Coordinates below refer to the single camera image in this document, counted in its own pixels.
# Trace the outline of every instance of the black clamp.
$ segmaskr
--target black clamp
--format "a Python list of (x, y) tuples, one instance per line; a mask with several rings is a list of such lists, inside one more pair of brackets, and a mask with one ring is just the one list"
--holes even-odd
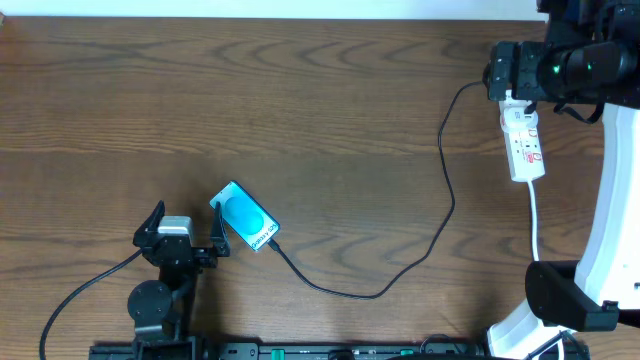
[(143, 282), (129, 295), (136, 359), (166, 352), (167, 347), (183, 351), (195, 346), (187, 334), (198, 274), (203, 268), (215, 268), (218, 257), (231, 254), (219, 204), (214, 209), (212, 247), (192, 247), (191, 230), (184, 234), (159, 232), (164, 214), (164, 202), (160, 201), (133, 236), (133, 244), (142, 249), (144, 258), (160, 268), (158, 280)]
[(527, 268), (525, 288), (531, 312), (546, 326), (561, 325), (581, 332), (613, 331), (618, 303), (602, 306), (574, 282), (577, 261), (535, 261)]

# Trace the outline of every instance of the power strip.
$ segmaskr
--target power strip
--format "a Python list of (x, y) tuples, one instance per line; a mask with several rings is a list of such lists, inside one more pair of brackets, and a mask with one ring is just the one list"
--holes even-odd
[(526, 114), (530, 101), (514, 100), (511, 90), (499, 102), (500, 126), (504, 131), (511, 180), (529, 182), (545, 174), (542, 148), (538, 136), (538, 113)]

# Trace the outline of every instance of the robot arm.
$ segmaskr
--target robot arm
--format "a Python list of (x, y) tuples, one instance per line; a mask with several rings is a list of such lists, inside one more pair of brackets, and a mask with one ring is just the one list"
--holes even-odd
[(559, 113), (567, 103), (596, 104), (589, 119), (577, 118), (593, 123), (604, 109), (605, 158), (582, 259), (532, 263), (527, 299), (487, 333), (491, 355), (515, 359), (566, 329), (640, 327), (640, 2), (539, 8), (551, 15), (545, 43), (498, 44), (485, 71), (489, 98), (502, 100), (512, 83), (514, 98), (555, 102)]

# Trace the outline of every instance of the wood grain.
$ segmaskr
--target wood grain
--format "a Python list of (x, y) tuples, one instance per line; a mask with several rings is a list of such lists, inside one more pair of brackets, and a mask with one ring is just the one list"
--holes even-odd
[[(163, 199), (205, 239), (229, 180), (283, 225), (308, 277), (372, 293), (426, 250), (449, 207), (436, 134), (457, 89), (498, 40), (541, 23), (8, 18), (0, 32), (0, 358), (33, 359), (59, 302), (135, 251)], [(545, 106), (536, 182), (545, 259), (589, 235), (602, 127)], [(232, 236), (199, 285), (194, 331), (265, 342), (406, 342), (476, 336), (523, 298), (526, 186), (509, 179), (497, 105), (464, 93), (444, 144), (456, 212), (432, 257), (383, 298), (305, 287), (269, 250)], [(157, 276), (143, 260), (78, 297), (50, 359), (128, 341), (126, 299)], [(635, 359), (637, 330), (585, 336), (594, 359)]]

